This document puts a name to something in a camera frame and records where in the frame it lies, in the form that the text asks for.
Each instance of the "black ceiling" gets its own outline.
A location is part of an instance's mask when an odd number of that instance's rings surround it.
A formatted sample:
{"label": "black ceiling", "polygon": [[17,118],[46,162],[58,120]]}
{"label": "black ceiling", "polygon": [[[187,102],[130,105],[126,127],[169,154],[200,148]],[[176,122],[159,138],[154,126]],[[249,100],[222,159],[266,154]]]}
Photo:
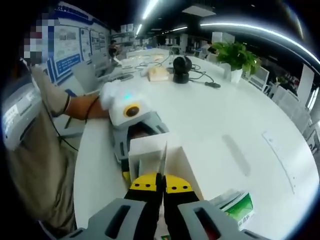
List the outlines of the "black ceiling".
{"label": "black ceiling", "polygon": [[[108,24],[111,29],[119,31],[121,25],[142,23],[141,18],[148,1],[65,0],[65,2],[83,9]],[[288,0],[284,4],[280,0],[160,0],[147,20],[143,22],[141,35],[150,32],[157,35],[167,30],[188,26],[188,29],[184,31],[187,34],[210,40],[213,30],[200,28],[201,22],[241,21],[256,26],[266,26],[284,33],[302,43],[320,58],[320,48],[318,47],[320,31],[317,25],[319,21],[316,2],[314,0]],[[216,15],[202,18],[182,12],[194,4],[201,4],[212,9]],[[294,15],[298,16],[302,34]],[[274,44],[268,44],[263,39],[250,34],[242,34],[241,32],[233,32],[232,34],[235,35],[236,41],[254,46],[252,50],[259,56],[276,57],[281,67],[296,77],[300,77],[302,61],[291,52],[275,47]],[[317,77],[314,83],[320,85],[320,79]]]}

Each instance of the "display board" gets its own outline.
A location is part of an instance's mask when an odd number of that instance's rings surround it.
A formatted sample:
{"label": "display board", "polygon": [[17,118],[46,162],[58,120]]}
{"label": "display board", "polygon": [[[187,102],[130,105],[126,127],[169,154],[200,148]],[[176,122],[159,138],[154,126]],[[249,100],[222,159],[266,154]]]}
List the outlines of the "display board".
{"label": "display board", "polygon": [[96,53],[100,53],[99,33],[97,31],[91,30],[90,31],[90,38],[91,38],[91,52],[92,52],[92,55],[94,55]]}
{"label": "display board", "polygon": [[90,61],[90,57],[92,55],[90,46],[90,33],[88,29],[80,28],[80,39],[82,59],[88,62]]}
{"label": "display board", "polygon": [[102,53],[107,52],[107,47],[106,47],[106,36],[103,33],[99,33],[99,43],[100,43],[100,51]]}
{"label": "display board", "polygon": [[79,28],[60,25],[54,29],[53,70],[55,79],[68,73],[73,65],[81,62]]}

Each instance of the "white desk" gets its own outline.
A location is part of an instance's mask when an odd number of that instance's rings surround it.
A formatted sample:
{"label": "white desk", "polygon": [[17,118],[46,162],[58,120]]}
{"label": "white desk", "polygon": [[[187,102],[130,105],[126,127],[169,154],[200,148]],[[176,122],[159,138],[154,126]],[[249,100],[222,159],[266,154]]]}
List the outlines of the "white desk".
{"label": "white desk", "polygon": [[[306,141],[287,115],[253,85],[226,82],[218,66],[191,60],[221,88],[193,82],[150,83],[139,74],[123,84],[144,91],[169,130],[179,135],[206,200],[230,188],[247,189],[255,215],[246,228],[270,239],[285,238],[309,209],[319,186]],[[196,78],[199,73],[190,75]],[[286,171],[262,137],[265,131],[277,142]],[[93,119],[82,135],[74,177],[78,227],[86,228],[92,215],[126,193],[109,133],[107,120]],[[249,169],[243,171],[236,163],[223,141],[226,135],[238,145]]]}

